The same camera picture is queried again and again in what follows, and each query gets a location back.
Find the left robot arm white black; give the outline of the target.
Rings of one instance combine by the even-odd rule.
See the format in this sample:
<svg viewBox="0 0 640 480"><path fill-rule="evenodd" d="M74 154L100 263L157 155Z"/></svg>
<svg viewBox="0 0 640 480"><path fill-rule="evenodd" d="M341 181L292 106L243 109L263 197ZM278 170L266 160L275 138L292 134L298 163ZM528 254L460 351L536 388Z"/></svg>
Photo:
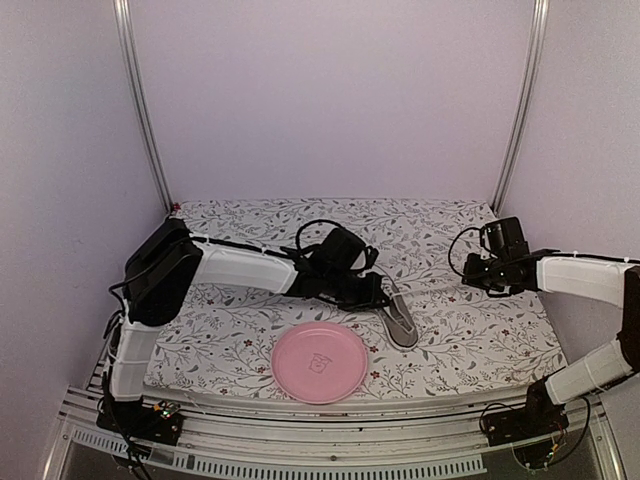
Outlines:
<svg viewBox="0 0 640 480"><path fill-rule="evenodd" d="M128 434L148 426L148 412L137 402L156 339L182 309L197 284L247 287L290 298L316 299L343 311L382 311L392 299L374 272L376 248L341 224L319 243L272 250L215 239L169 218L125 264L123 281L109 286L120 304L117 344L109 361L106 394L114 401L111 419Z"/></svg>

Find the grey canvas sneaker white laces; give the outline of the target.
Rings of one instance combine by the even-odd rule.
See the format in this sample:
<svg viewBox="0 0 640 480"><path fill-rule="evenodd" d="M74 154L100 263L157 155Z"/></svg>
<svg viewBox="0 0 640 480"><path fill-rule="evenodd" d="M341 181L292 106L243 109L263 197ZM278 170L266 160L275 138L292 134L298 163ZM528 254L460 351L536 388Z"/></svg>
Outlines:
<svg viewBox="0 0 640 480"><path fill-rule="evenodd" d="M403 294L387 275L380 274L380 290L387 304L376 313L382 321L389 343L399 351L411 351L419 340L413 317L404 301Z"/></svg>

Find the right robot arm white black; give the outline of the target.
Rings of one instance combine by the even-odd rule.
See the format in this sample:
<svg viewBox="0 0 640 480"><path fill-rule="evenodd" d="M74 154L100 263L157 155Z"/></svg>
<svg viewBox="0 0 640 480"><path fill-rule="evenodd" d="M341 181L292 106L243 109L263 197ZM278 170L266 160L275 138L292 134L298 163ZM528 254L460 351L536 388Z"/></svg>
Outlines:
<svg viewBox="0 0 640 480"><path fill-rule="evenodd" d="M480 252L456 270L493 298L533 292L551 315L568 364L528 387L522 407L490 414L486 432L537 436L566 424L567 403L639 373L639 262L629 257L532 250L516 217L471 228Z"/></svg>

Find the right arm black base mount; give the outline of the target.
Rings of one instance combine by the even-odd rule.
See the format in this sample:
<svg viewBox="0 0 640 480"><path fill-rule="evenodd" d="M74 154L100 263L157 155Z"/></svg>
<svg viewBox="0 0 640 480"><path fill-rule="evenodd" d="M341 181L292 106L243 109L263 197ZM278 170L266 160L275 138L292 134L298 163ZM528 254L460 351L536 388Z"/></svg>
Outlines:
<svg viewBox="0 0 640 480"><path fill-rule="evenodd" d="M565 405L546 397L528 396L521 407L492 403L481 414L479 427L490 446L559 433L569 426Z"/></svg>

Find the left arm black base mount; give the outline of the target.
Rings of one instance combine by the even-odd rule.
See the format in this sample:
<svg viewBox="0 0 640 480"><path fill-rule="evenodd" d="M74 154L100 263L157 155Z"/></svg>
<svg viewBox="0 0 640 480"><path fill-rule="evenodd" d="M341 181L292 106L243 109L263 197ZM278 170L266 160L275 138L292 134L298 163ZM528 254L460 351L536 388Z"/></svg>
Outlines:
<svg viewBox="0 0 640 480"><path fill-rule="evenodd" d="M160 410L144 406L141 400L114 403L104 401L96 425L127 439L176 446L184 420L181 413L172 413L166 417Z"/></svg>

